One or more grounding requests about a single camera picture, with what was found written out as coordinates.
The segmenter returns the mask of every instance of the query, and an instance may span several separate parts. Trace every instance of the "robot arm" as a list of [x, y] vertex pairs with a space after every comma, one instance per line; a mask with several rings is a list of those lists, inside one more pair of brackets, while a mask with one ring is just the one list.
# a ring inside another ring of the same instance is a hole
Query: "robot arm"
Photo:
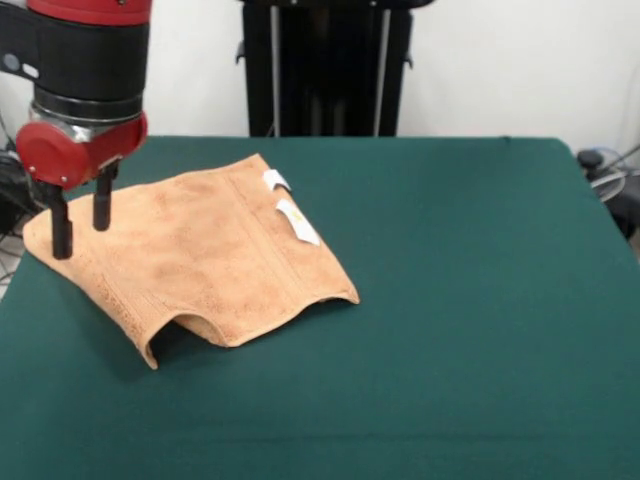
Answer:
[[118, 163], [146, 138], [151, 2], [0, 1], [0, 71], [34, 85], [18, 154], [51, 207], [58, 259], [72, 255], [63, 192], [97, 178], [93, 224], [106, 230]]

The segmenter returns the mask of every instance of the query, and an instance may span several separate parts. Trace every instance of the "towel fold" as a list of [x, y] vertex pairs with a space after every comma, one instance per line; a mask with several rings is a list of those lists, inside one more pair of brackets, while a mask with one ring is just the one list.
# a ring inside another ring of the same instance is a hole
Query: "towel fold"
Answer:
[[69, 204], [71, 259], [51, 254], [49, 211], [25, 226], [25, 245], [84, 290], [154, 369], [150, 341], [170, 321], [213, 344], [236, 347], [313, 303], [359, 303], [327, 245], [299, 240], [276, 210], [281, 199], [295, 203], [285, 189], [267, 187], [267, 170], [254, 155], [118, 190], [107, 232], [92, 228], [92, 197], [85, 196]]

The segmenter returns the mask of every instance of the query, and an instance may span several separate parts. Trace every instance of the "black cable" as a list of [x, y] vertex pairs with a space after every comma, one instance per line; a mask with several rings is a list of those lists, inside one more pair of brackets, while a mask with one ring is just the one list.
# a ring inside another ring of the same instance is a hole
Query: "black cable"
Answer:
[[627, 160], [629, 157], [632, 157], [633, 155], [635, 155], [636, 153], [640, 152], [640, 144], [636, 145], [635, 147], [633, 147], [631, 150], [629, 150], [627, 153], [620, 155], [618, 158], [616, 158], [613, 162], [608, 163], [607, 165], [603, 165], [601, 168], [599, 168], [599, 170], [606, 170], [607, 168], [611, 168], [611, 167], [615, 167], [616, 165], [618, 165], [619, 163], [624, 162], [625, 160]]

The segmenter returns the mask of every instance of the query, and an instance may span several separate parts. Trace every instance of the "black stand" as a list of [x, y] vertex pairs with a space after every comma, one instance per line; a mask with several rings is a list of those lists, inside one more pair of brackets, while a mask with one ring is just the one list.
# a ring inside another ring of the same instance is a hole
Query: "black stand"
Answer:
[[410, 8], [433, 0], [245, 0], [249, 130], [394, 136]]

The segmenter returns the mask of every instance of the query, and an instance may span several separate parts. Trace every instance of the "table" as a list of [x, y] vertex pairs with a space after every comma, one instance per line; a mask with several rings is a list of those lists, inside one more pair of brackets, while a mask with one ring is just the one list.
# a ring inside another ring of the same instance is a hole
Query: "table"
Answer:
[[120, 186], [259, 152], [362, 304], [150, 370], [26, 256], [0, 305], [0, 477], [630, 479], [640, 273], [551, 139], [153, 138]]

